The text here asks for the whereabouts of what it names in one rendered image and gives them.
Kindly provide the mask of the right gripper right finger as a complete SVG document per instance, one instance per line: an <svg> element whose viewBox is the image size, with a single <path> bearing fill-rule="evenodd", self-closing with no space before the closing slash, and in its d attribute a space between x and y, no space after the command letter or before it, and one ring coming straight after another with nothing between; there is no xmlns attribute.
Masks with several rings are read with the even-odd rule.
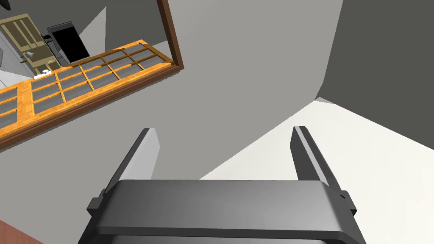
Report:
<svg viewBox="0 0 434 244"><path fill-rule="evenodd" d="M299 180L321 181L336 193L342 193L335 175L328 166L307 127L293 127L290 150Z"/></svg>

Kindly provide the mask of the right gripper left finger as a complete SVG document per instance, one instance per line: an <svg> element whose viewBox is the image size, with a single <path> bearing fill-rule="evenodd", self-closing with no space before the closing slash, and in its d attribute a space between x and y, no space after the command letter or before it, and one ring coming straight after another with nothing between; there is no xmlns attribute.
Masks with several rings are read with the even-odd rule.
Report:
<svg viewBox="0 0 434 244"><path fill-rule="evenodd" d="M145 128L139 134L103 193L120 180L149 180L160 150L155 128Z"/></svg>

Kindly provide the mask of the black television on stand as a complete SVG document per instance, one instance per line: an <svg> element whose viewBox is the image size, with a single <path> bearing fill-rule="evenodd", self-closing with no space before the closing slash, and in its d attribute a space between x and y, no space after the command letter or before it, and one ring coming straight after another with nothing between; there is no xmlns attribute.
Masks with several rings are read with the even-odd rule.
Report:
<svg viewBox="0 0 434 244"><path fill-rule="evenodd" d="M48 34L42 36L43 40L52 42L58 52L63 52L56 59L62 57L68 64L73 64L90 57L71 21L49 27L47 31Z"/></svg>

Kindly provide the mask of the olive panelled door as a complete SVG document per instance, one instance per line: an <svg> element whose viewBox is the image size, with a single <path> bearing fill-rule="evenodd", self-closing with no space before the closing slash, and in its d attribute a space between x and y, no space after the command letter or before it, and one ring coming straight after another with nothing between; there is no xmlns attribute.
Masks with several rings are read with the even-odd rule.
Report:
<svg viewBox="0 0 434 244"><path fill-rule="evenodd" d="M20 57L24 58L23 62L33 69L34 74L40 75L44 70L61 68L58 59L28 14L0 19L0 27L18 49Z"/></svg>

